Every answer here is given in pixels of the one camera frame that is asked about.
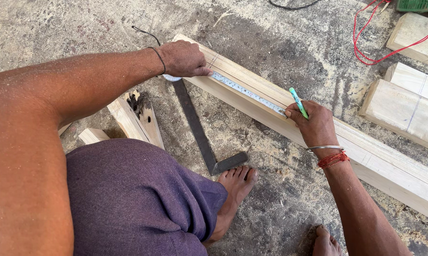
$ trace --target silver bangle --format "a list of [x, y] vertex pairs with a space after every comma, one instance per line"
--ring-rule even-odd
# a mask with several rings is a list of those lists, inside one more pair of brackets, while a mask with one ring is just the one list
[[343, 147], [341, 147], [341, 146], [315, 146], [315, 147], [310, 147], [310, 148], [306, 148], [306, 150], [307, 151], [310, 151], [310, 152], [312, 152], [313, 153], [313, 149], [314, 148], [339, 148], [341, 151], [343, 151], [344, 150], [344, 148]]

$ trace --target green power tool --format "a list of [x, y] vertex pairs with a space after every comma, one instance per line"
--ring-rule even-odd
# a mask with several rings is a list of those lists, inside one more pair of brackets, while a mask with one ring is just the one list
[[427, 12], [428, 0], [398, 0], [398, 11]]

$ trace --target concrete floor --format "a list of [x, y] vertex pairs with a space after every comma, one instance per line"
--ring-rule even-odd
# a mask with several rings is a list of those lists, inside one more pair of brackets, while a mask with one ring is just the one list
[[[2, 0], [0, 71], [83, 53], [156, 46], [153, 38], [138, 34], [131, 25], [154, 33], [161, 42], [183, 33], [285, 89], [294, 87], [301, 98], [320, 102], [337, 118], [428, 166], [427, 148], [357, 116], [369, 84], [393, 63], [428, 74], [427, 65], [399, 54], [372, 67], [356, 60], [353, 17], [366, 3], [369, 0], [322, 0], [308, 9], [286, 11], [266, 0]], [[360, 15], [360, 23], [369, 15]], [[378, 14], [364, 32], [361, 49], [372, 58], [389, 53], [384, 45], [401, 15], [395, 3]], [[322, 223], [346, 252], [339, 213], [315, 158], [198, 87], [186, 85], [217, 159], [246, 150], [249, 165], [261, 172], [225, 238], [209, 248], [209, 254], [310, 255], [315, 226]], [[167, 151], [208, 177], [171, 84], [153, 78], [136, 88], [153, 102]], [[74, 122], [61, 136], [66, 152], [83, 145], [78, 134], [86, 127], [124, 137], [103, 108]], [[428, 218], [364, 186], [411, 251], [428, 255]]]

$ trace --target purple trousers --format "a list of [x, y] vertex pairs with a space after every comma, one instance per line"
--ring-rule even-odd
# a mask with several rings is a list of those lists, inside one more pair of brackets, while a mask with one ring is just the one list
[[222, 184], [135, 139], [66, 155], [74, 255], [207, 255], [201, 242], [227, 199]]

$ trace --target black cable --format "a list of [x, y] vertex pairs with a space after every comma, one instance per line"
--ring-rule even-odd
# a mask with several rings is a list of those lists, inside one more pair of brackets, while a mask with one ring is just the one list
[[271, 0], [268, 0], [268, 2], [272, 5], [274, 5], [275, 7], [279, 7], [282, 9], [287, 9], [287, 10], [297, 10], [297, 9], [304, 9], [304, 8], [308, 8], [309, 6], [312, 6], [316, 3], [318, 3], [320, 0], [315, 0], [315, 2], [305, 5], [305, 6], [300, 6], [300, 7], [286, 7], [286, 6], [281, 6], [281, 5], [276, 5], [275, 3], [271, 2]]
[[158, 58], [160, 59], [160, 61], [162, 62], [162, 64], [163, 64], [163, 72], [159, 75], [159, 76], [161, 76], [161, 75], [163, 75], [163, 74], [165, 74], [165, 72], [167, 71], [167, 67], [165, 66], [165, 63], [163, 62], [163, 60], [162, 60], [162, 57], [160, 57], [160, 54], [157, 52], [157, 50], [154, 48], [154, 47], [148, 47], [148, 48], [151, 48], [151, 49], [153, 49], [155, 52], [156, 52], [156, 54], [157, 54], [157, 56], [158, 56]]
[[136, 26], [131, 26], [131, 28], [135, 29], [136, 31], [143, 32], [145, 34], [151, 35], [152, 37], [154, 37], [157, 40], [158, 46], [160, 46], [160, 42], [158, 41], [158, 39], [153, 34], [148, 33], [148, 32], [146, 32], [144, 30], [141, 30], [141, 29], [137, 28]]

